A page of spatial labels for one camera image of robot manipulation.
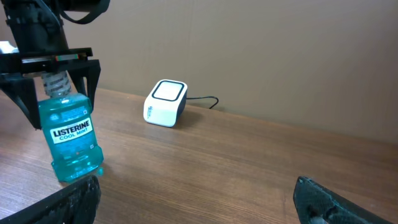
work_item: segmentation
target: wooden table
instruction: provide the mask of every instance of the wooden table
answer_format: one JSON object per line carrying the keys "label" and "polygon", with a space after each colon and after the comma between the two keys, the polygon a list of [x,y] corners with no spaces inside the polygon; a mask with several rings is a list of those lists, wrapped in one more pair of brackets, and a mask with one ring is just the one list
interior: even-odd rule
{"label": "wooden table", "polygon": [[[298,223],[300,175],[398,223],[397,146],[192,106],[163,128],[143,120],[143,102],[97,91],[105,161],[96,223]],[[4,218],[64,185],[42,132],[2,93],[0,124]]]}

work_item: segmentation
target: black cable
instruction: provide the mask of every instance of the black cable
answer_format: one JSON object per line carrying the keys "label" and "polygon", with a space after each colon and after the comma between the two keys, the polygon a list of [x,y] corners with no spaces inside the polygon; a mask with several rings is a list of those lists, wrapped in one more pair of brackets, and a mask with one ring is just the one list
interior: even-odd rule
{"label": "black cable", "polygon": [[187,100],[199,100],[199,99],[206,99],[206,98],[212,98],[216,100],[216,103],[213,104],[211,107],[209,107],[209,109],[212,109],[214,106],[217,105],[217,103],[219,102],[218,98],[215,96],[202,96],[202,97],[187,97]]}
{"label": "black cable", "polygon": [[71,17],[69,17],[66,12],[61,9],[60,7],[60,3],[58,2],[58,0],[55,0],[55,5],[57,7],[57,9],[59,10],[61,16],[73,23],[76,24],[89,24],[91,22],[93,22],[93,20],[95,20],[98,16],[100,16],[102,13],[106,12],[106,10],[109,7],[109,2],[110,0],[100,0],[99,3],[83,18],[79,19],[79,20],[74,20]]}
{"label": "black cable", "polygon": [[42,8],[42,10],[44,11],[44,13],[47,14],[47,16],[49,17],[49,19],[52,22],[55,22],[57,25],[57,30],[61,29],[61,23],[58,20],[58,18],[54,15],[54,13],[51,11],[51,9],[48,7],[48,5],[46,5],[46,3],[43,2],[43,0],[35,0],[35,2],[39,5],[40,8]]}

